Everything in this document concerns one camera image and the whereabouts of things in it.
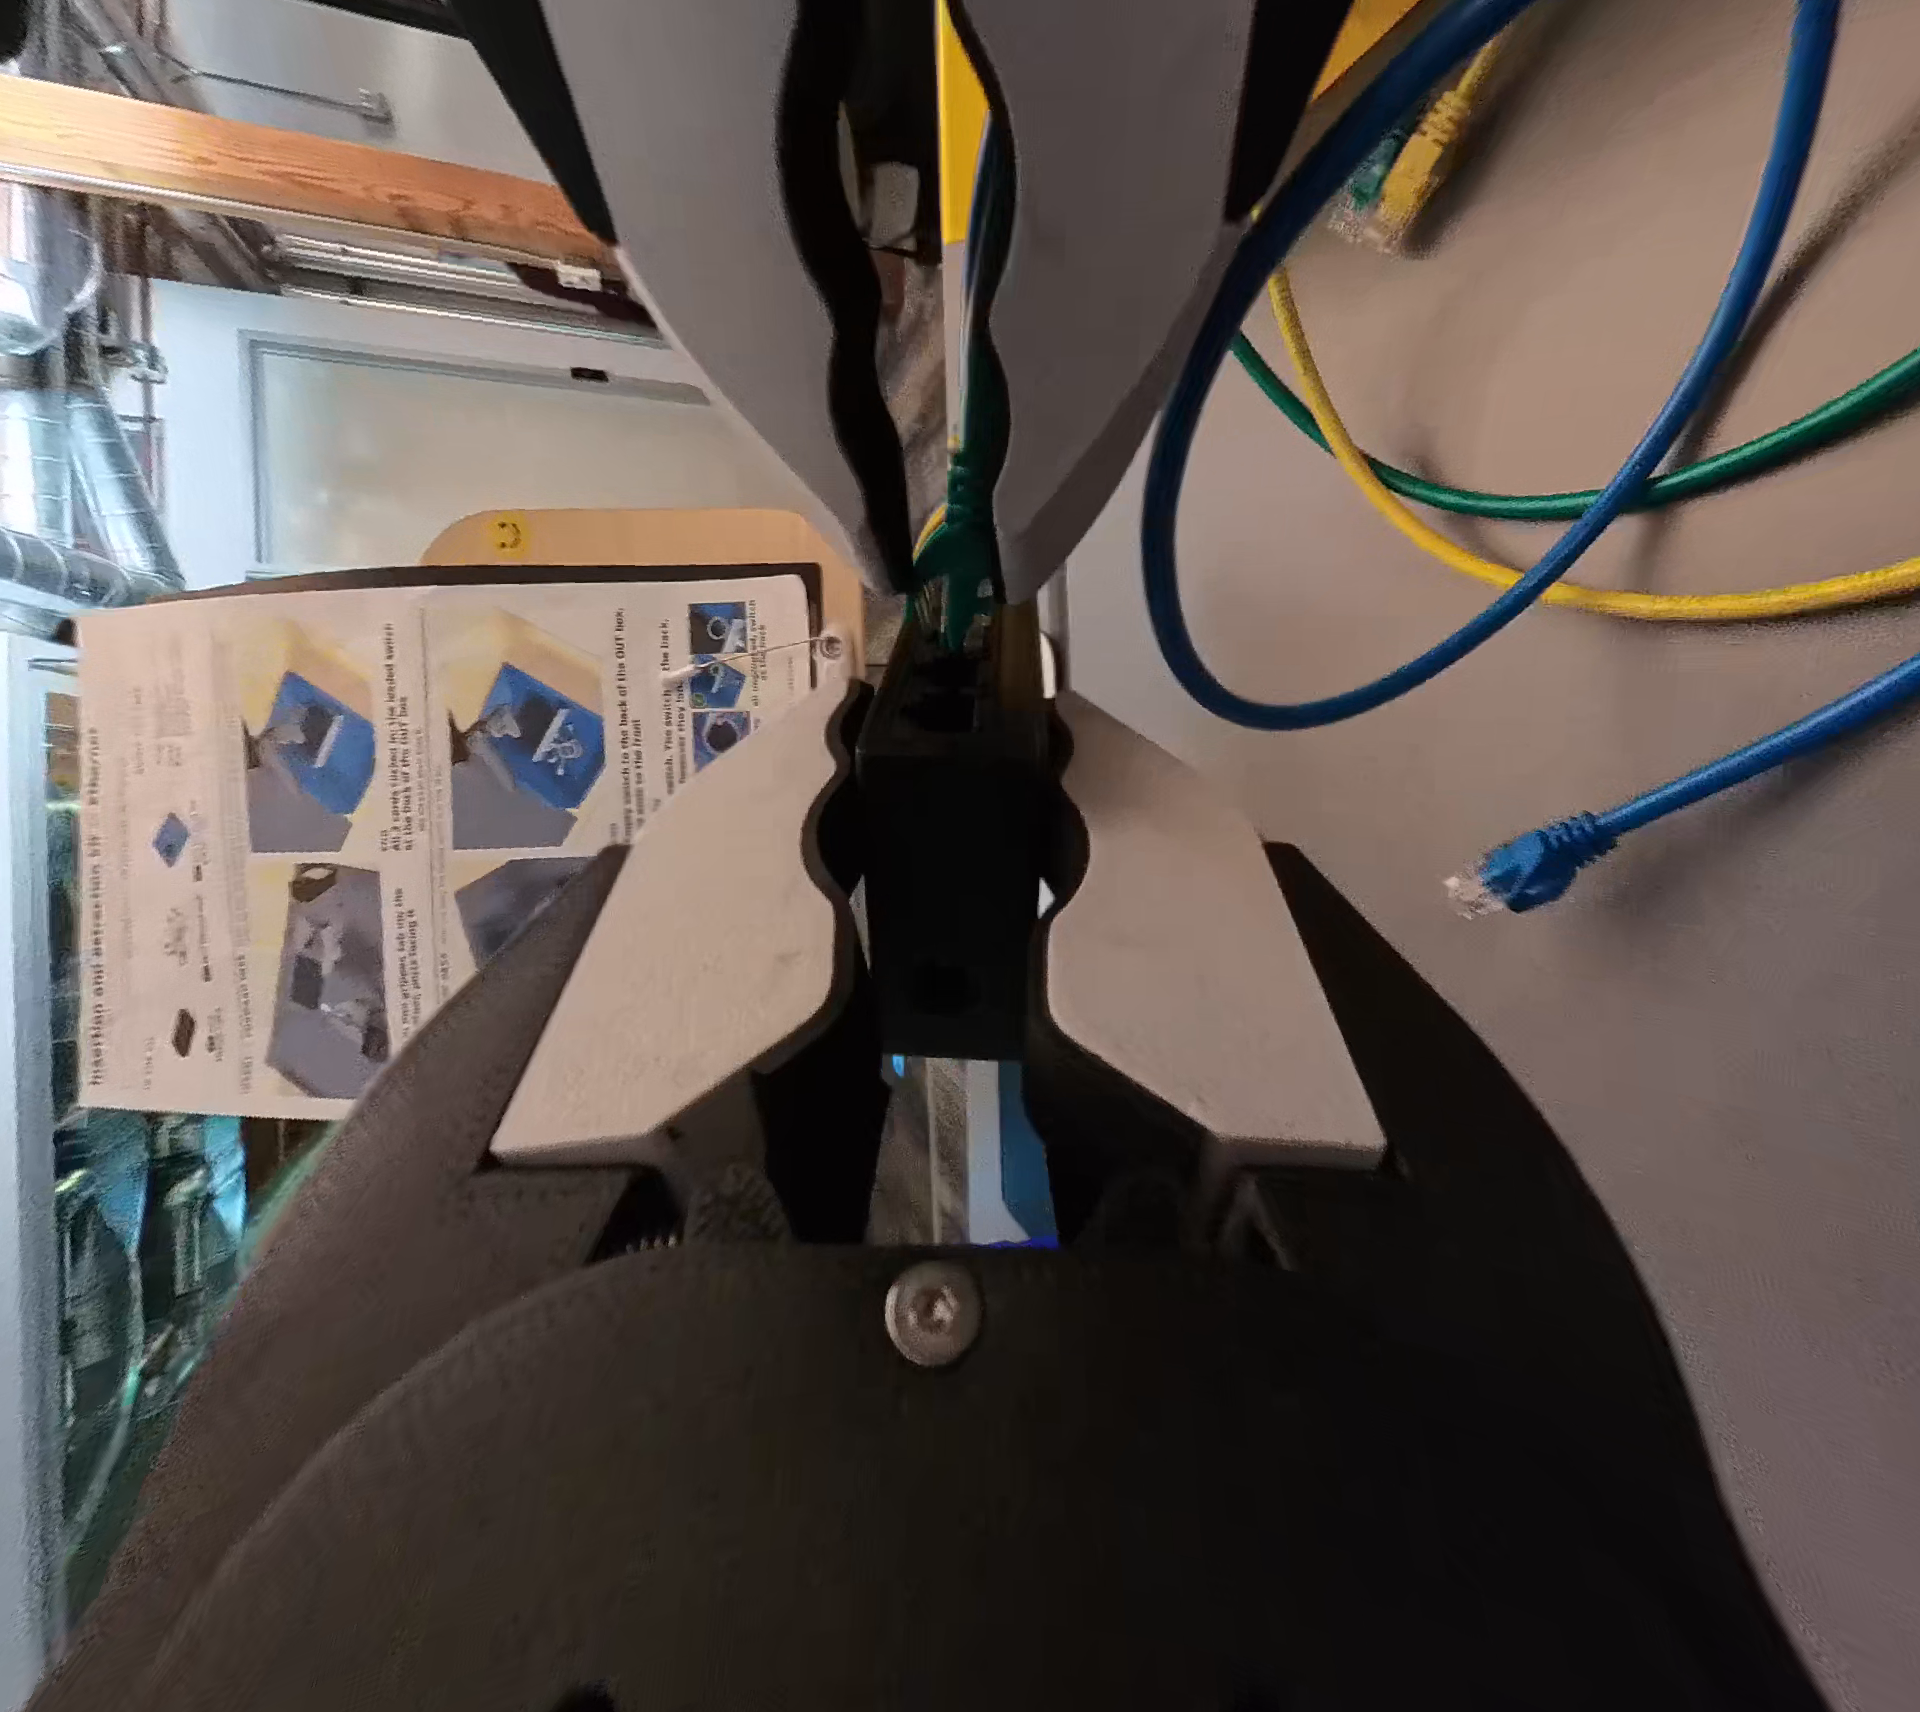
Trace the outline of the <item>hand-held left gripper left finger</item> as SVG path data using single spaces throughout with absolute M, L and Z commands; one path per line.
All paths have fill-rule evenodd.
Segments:
M 755 1076 L 851 991 L 821 818 L 871 685 L 818 679 L 688 782 L 616 869 L 490 1152 L 504 1165 L 755 1165 Z

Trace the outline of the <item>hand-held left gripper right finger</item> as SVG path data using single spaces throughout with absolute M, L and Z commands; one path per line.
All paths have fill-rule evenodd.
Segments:
M 1235 1163 L 1378 1165 L 1378 1112 L 1253 822 L 1082 693 L 1056 715 L 1085 864 L 1046 935 L 1053 1027 Z

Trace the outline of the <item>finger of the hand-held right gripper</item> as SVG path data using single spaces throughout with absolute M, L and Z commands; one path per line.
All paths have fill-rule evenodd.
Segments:
M 1009 405 L 1003 586 L 1042 587 L 1111 499 L 1235 246 L 1256 0 L 958 0 L 1012 143 L 988 305 Z
M 848 196 L 862 0 L 539 0 L 625 272 L 880 591 L 913 534 Z

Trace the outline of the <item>black ethernet switch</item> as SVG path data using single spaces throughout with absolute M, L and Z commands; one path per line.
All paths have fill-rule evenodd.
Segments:
M 904 620 L 853 754 L 886 1051 L 1024 1055 L 1047 739 L 1036 605 L 998 608 L 960 649 Z

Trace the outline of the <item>wooden ceiling beam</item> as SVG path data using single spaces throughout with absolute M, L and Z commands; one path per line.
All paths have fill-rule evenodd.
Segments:
M 614 264 L 614 247 L 544 182 L 12 74 L 2 80 L 2 176 L 498 259 Z

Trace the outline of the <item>clear poster holder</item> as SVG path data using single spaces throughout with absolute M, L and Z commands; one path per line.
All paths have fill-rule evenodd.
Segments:
M 739 704 L 750 679 L 757 675 L 762 659 L 803 655 L 810 662 L 839 662 L 848 640 L 838 630 L 820 630 L 803 637 L 750 643 L 744 637 L 722 649 L 698 652 L 681 666 L 658 673 L 662 692 L 684 692 L 688 701 L 730 709 Z

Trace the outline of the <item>printed instruction poster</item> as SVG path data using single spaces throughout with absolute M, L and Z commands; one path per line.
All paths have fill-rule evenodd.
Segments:
M 333 572 L 77 646 L 77 1100 L 336 1121 L 607 845 L 850 662 L 730 709 L 660 672 L 827 632 L 820 574 Z

